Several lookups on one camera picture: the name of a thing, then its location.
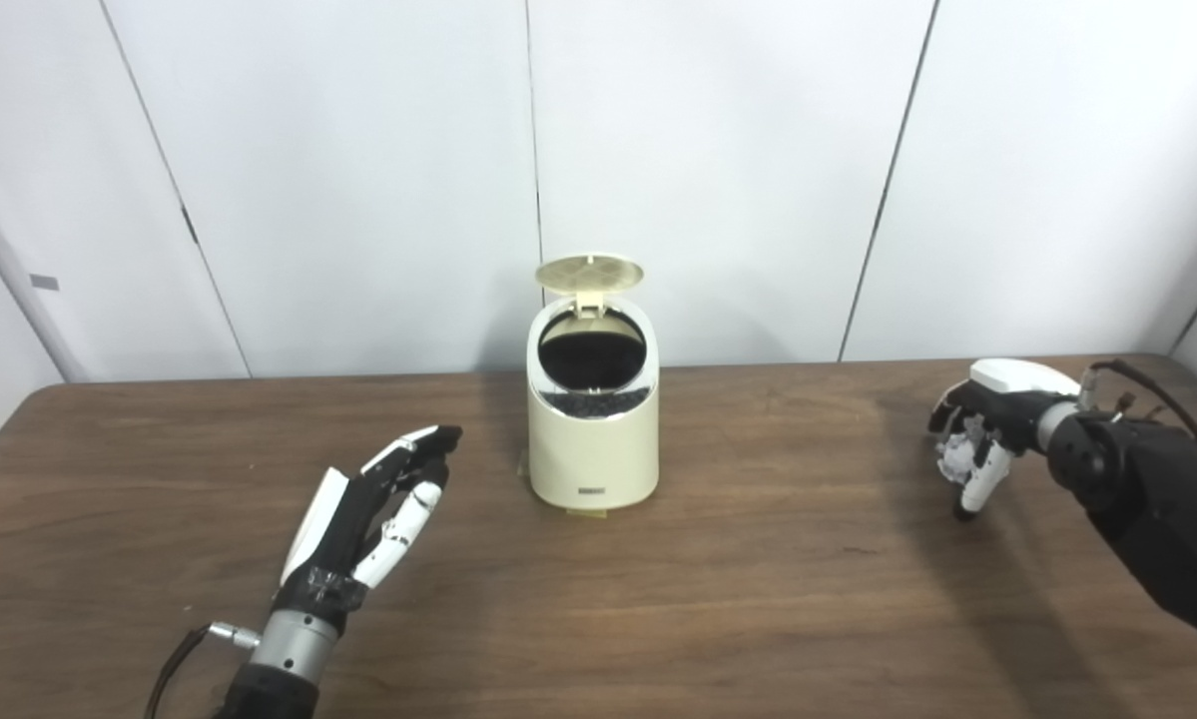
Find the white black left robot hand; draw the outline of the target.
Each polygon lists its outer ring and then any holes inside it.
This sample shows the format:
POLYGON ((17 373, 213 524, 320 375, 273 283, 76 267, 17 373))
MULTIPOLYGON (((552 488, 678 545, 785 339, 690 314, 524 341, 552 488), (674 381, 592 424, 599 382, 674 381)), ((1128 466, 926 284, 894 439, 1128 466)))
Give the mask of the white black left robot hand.
POLYGON ((462 435, 460 426, 429 426, 390 441, 354 476, 330 468, 306 506, 271 611, 309 614, 345 632, 432 517, 462 435))

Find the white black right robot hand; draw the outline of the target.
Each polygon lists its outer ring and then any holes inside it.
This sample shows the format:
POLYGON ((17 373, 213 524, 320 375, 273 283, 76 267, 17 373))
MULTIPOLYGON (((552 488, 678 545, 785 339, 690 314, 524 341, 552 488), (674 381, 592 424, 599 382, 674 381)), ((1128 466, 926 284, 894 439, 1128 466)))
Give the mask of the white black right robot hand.
POLYGON ((968 378, 947 388, 926 420, 938 473, 961 488, 954 518, 982 514, 1019 456, 1046 453, 1061 422, 1078 412, 1078 397, 1077 380, 1043 362, 972 362, 968 378))

